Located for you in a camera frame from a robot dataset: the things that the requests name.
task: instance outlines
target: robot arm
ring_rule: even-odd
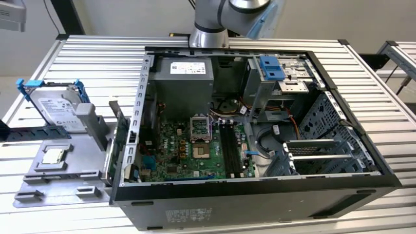
[[[261,38],[277,21],[283,3],[284,1],[276,0],[196,1],[189,46],[228,48],[227,29],[251,39]]]
[[[0,29],[23,32],[27,23],[27,6],[23,0],[0,0]]]

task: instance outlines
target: black ram slot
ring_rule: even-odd
[[[232,177],[231,174],[233,174],[235,178],[240,178],[243,169],[232,124],[220,125],[220,137],[227,178]]]

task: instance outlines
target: blue drive bay latch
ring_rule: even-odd
[[[279,60],[273,56],[260,56],[260,68],[264,72],[265,80],[284,80],[287,75],[281,70]]]

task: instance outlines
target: sticker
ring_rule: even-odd
[[[245,107],[245,106],[243,106],[243,107],[241,107],[241,109],[240,109],[240,113],[241,113],[241,115],[244,115],[244,114],[245,114],[245,112],[247,112],[247,107]]]
[[[273,132],[275,132],[275,135],[279,135],[280,134],[280,130],[279,130],[279,125],[273,125]]]
[[[52,122],[63,126],[68,132],[85,131],[83,122],[76,116],[72,104],[63,98],[39,98],[40,105]]]
[[[165,211],[169,223],[209,221],[212,208]]]
[[[172,62],[171,74],[205,74],[204,62]]]

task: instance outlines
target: aluminum workbench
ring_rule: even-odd
[[[65,82],[79,78],[97,115],[103,115],[107,122],[115,121],[109,100],[119,100],[124,114],[132,114],[144,46],[187,47],[187,38],[71,36],[55,42],[31,79]],[[337,40],[231,39],[231,48],[315,52],[404,187],[340,219],[164,230],[163,233],[416,233],[416,116],[351,46]],[[21,95],[3,121],[11,127],[44,124]],[[120,208],[107,203],[13,208],[15,192],[39,144],[32,141],[0,147],[0,233],[139,233]]]
[[[416,80],[416,42],[387,41],[379,54],[385,54],[408,76]]]

